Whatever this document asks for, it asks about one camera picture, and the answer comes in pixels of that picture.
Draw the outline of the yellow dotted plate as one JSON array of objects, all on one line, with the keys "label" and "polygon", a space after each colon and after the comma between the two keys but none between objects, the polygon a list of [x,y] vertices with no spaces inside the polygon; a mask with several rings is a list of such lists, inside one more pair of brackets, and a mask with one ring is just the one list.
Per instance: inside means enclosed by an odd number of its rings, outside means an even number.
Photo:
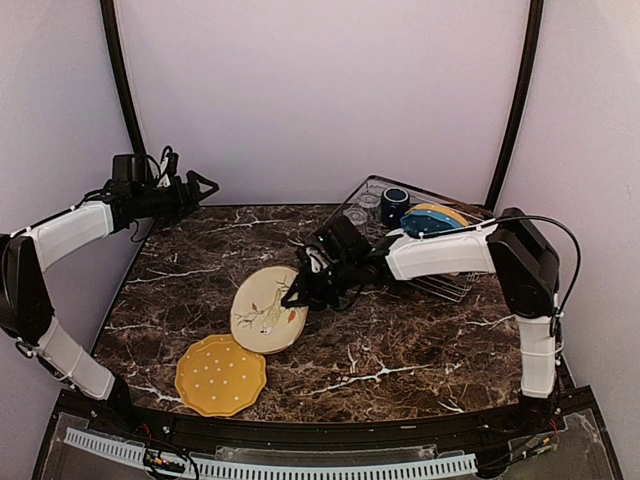
[{"label": "yellow dotted plate", "polygon": [[244,349],[229,334],[189,346],[174,381],[183,404],[206,417],[231,417],[252,406],[266,383],[264,356]]}]

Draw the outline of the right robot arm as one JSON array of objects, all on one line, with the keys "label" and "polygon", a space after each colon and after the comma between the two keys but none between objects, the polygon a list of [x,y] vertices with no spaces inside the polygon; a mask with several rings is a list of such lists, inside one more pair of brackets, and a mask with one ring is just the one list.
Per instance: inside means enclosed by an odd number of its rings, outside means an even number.
[{"label": "right robot arm", "polygon": [[527,398],[511,410],[510,424],[530,434],[549,416],[545,399],[556,384],[562,315],[559,256],[534,222],[516,208],[467,226],[422,210],[406,215],[400,227],[373,241],[346,216],[337,215],[299,248],[298,272],[281,304],[339,310],[373,285],[480,286],[517,322],[520,392]]}]

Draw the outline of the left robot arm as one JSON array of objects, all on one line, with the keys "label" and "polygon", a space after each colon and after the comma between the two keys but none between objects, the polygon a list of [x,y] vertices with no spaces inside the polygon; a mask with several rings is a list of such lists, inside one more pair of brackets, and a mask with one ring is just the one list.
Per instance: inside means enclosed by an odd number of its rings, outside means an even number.
[{"label": "left robot arm", "polygon": [[2,331],[56,380],[103,403],[103,421],[120,436],[140,429],[140,412],[127,382],[67,330],[55,304],[58,266],[143,219],[180,221],[218,189],[194,171],[161,181],[112,178],[67,209],[1,237]]}]

